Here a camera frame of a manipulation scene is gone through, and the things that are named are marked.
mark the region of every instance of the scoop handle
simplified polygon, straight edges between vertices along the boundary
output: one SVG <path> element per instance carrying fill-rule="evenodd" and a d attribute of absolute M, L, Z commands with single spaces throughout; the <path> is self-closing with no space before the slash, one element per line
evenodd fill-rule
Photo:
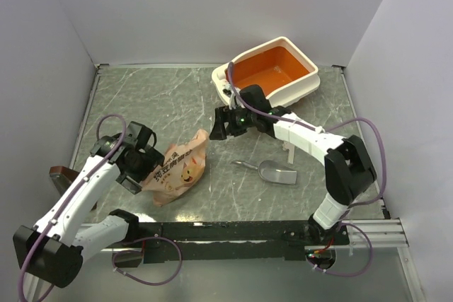
<path fill-rule="evenodd" d="M 258 170 L 258 166 L 247 163 L 245 161 L 232 161 L 232 164 L 237 164 L 237 165 L 242 165 L 245 166 L 246 168 L 253 169 L 253 170 Z"/>

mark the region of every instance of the pink plastic bag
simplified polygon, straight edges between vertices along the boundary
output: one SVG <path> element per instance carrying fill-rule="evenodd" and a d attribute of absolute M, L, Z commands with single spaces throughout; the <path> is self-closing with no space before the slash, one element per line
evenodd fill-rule
<path fill-rule="evenodd" d="M 199 129 L 184 145 L 171 144 L 164 166 L 158 166 L 142 181 L 142 191 L 153 192 L 153 203 L 162 207 L 189 190 L 201 178 L 206 166 L 209 134 Z"/>

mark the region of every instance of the white litter box rim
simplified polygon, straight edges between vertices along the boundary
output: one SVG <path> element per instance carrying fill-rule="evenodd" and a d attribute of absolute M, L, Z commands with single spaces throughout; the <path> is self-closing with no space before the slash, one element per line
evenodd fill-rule
<path fill-rule="evenodd" d="M 294 45 L 291 40 L 289 40 L 287 37 L 278 37 L 272 39 L 257 47 L 254 47 L 253 49 L 242 52 L 241 54 L 233 58 L 232 62 L 239 63 L 242 60 L 256 56 L 257 54 L 263 53 L 264 51 L 270 50 L 277 46 L 283 46 L 289 53 L 292 54 L 292 56 L 294 56 L 294 58 L 297 59 L 298 62 L 300 62 L 309 71 L 307 75 L 274 90 L 272 93 L 269 93 L 269 95 L 266 96 L 272 106 L 281 105 L 286 107 L 315 91 L 321 83 L 321 80 L 318 76 L 318 67 L 301 50 L 299 50 L 299 48 Z M 212 82 L 216 87 L 217 93 L 225 105 L 229 104 L 229 96 L 223 92 L 225 88 L 229 88 L 227 75 L 225 73 L 225 70 L 227 68 L 228 63 L 217 67 L 212 72 L 211 77 Z"/>

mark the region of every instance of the cable clip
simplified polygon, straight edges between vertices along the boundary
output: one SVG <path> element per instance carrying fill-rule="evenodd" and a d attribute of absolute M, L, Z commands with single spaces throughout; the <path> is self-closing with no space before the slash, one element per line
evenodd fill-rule
<path fill-rule="evenodd" d="M 323 134 L 323 133 L 326 132 L 326 130 L 325 130 L 323 127 L 321 127 L 321 126 L 315 127 L 315 128 L 314 128 L 314 131 L 315 131 L 317 134 Z"/>

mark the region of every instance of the white wall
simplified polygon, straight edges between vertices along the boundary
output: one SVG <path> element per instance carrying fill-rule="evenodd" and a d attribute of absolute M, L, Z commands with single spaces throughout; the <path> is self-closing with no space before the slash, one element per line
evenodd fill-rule
<path fill-rule="evenodd" d="M 55 202 L 52 165 L 67 165 L 93 64 L 58 0 L 0 0 L 0 300 L 17 299 L 13 234 Z"/>
<path fill-rule="evenodd" d="M 453 299 L 452 43 L 452 0 L 384 0 L 346 69 L 358 113 L 383 134 L 386 203 L 429 301 Z"/>
<path fill-rule="evenodd" d="M 346 65 L 381 0 L 60 0 L 95 63 L 225 62 L 280 35 Z"/>

